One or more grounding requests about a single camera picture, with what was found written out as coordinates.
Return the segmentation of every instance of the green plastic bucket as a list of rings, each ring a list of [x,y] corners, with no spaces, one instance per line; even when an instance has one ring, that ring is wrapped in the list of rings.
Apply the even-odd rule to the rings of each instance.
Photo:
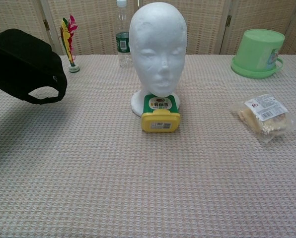
[[[266,78],[283,67],[278,57],[285,36],[266,29],[251,29],[244,32],[231,68],[237,74],[249,78]]]

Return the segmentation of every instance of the green bottle label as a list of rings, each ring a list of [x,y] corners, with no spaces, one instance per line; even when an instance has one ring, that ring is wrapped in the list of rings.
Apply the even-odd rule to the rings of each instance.
[[[154,94],[146,95],[143,113],[152,113],[157,109],[166,109],[171,113],[178,113],[176,101],[172,95],[166,98],[156,97]]]
[[[129,33],[128,32],[120,32],[116,34],[116,44],[118,52],[129,53]]]

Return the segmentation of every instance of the table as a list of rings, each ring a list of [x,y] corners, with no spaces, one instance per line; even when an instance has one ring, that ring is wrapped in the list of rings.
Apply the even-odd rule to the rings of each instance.
[[[296,131],[260,143],[230,112],[268,91],[296,117],[296,55],[255,80],[188,55],[174,133],[145,133],[117,56],[77,56],[62,101],[0,90],[0,237],[296,238]],[[43,97],[50,90],[35,92]]]

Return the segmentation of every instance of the plastic bag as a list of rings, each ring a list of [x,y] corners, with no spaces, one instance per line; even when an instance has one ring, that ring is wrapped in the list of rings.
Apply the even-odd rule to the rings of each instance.
[[[296,129],[296,119],[281,102],[266,92],[235,103],[232,111],[265,143]]]

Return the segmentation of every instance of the plastic bottle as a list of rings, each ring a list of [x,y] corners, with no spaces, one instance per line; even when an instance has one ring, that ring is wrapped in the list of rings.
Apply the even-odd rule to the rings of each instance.
[[[116,44],[118,51],[119,65],[122,68],[128,68],[133,65],[132,57],[129,50],[129,25],[130,16],[127,13],[127,0],[116,0],[118,6],[116,22]]]

